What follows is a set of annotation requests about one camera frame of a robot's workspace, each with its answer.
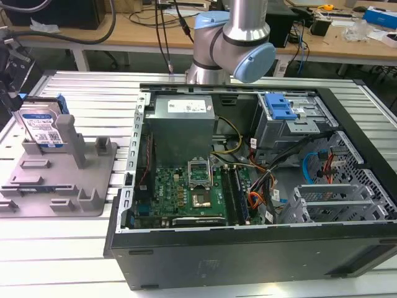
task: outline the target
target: plastic bag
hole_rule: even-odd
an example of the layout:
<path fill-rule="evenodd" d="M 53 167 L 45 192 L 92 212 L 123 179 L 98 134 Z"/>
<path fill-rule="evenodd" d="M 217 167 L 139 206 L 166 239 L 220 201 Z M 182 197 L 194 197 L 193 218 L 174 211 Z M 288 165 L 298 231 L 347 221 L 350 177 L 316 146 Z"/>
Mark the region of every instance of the plastic bag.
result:
<path fill-rule="evenodd" d="M 348 42 L 368 41 L 367 35 L 373 30 L 373 27 L 367 24 L 366 20 L 358 20 L 352 27 L 346 27 L 342 36 Z"/>
<path fill-rule="evenodd" d="M 47 32 L 47 33 L 60 33 L 61 32 L 57 25 L 41 24 L 39 22 L 36 22 L 32 18 L 30 18 L 30 21 L 32 22 L 32 25 L 30 25 L 30 28 L 33 31 Z"/>

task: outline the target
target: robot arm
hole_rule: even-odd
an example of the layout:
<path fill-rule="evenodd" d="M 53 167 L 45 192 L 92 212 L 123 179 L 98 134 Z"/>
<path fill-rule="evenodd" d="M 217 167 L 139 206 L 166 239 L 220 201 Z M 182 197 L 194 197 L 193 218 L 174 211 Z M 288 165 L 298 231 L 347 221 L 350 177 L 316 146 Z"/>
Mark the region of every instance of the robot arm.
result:
<path fill-rule="evenodd" d="M 10 112 L 16 112 L 23 101 L 19 91 L 25 83 L 34 61 L 23 55 L 23 49 L 13 40 L 5 39 L 6 28 L 0 28 L 0 100 Z"/>
<path fill-rule="evenodd" d="M 272 66 L 267 0 L 232 0 L 229 12 L 208 11 L 195 21 L 194 59 L 190 84 L 229 84 L 230 75 L 243 83 L 257 81 Z"/>

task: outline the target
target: metal slotted table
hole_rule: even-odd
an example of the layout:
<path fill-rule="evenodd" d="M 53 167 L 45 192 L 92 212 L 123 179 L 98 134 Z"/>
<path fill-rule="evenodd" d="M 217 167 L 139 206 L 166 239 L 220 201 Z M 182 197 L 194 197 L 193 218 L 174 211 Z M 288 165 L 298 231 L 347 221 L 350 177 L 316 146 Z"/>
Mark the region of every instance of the metal slotted table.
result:
<path fill-rule="evenodd" d="M 184 76 L 148 73 L 57 72 L 44 76 L 31 95 L 62 93 L 77 132 L 86 141 L 110 136 L 118 150 L 100 217 L 0 220 L 0 297 L 397 297 L 397 256 L 355 279 L 295 281 L 132 292 L 115 260 L 102 256 L 110 208 L 122 185 L 133 114 L 142 82 L 183 83 Z M 264 78 L 272 86 L 330 88 L 397 170 L 395 116 L 365 86 L 349 80 Z M 11 119 L 0 133 L 0 179 L 23 149 L 23 130 Z"/>

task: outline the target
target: blue box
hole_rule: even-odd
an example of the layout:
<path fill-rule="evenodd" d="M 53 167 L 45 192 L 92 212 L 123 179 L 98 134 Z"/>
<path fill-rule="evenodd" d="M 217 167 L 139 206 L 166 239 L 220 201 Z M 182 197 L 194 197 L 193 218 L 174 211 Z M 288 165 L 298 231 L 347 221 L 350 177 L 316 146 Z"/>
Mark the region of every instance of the blue box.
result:
<path fill-rule="evenodd" d="M 373 23 L 387 28 L 397 28 L 397 12 L 377 11 L 369 7 L 362 17 L 368 23 Z"/>

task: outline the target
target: table leg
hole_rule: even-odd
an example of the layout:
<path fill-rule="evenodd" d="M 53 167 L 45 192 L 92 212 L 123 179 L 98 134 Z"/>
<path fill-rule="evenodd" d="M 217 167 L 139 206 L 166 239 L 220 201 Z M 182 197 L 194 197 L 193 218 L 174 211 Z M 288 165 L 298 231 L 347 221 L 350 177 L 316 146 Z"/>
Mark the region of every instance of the table leg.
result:
<path fill-rule="evenodd" d="M 279 58 L 275 66 L 273 76 L 283 78 L 285 75 L 285 71 L 287 70 L 287 67 L 288 67 L 288 59 Z"/>
<path fill-rule="evenodd" d="M 72 49 L 78 71 L 89 71 L 87 56 L 81 49 Z"/>
<path fill-rule="evenodd" d="M 337 71 L 338 76 L 344 76 L 346 74 L 348 67 L 349 67 L 348 64 L 343 63 L 339 68 L 339 70 Z"/>
<path fill-rule="evenodd" d="M 130 66 L 131 65 L 130 52 L 123 52 L 123 55 L 124 55 L 124 65 Z"/>

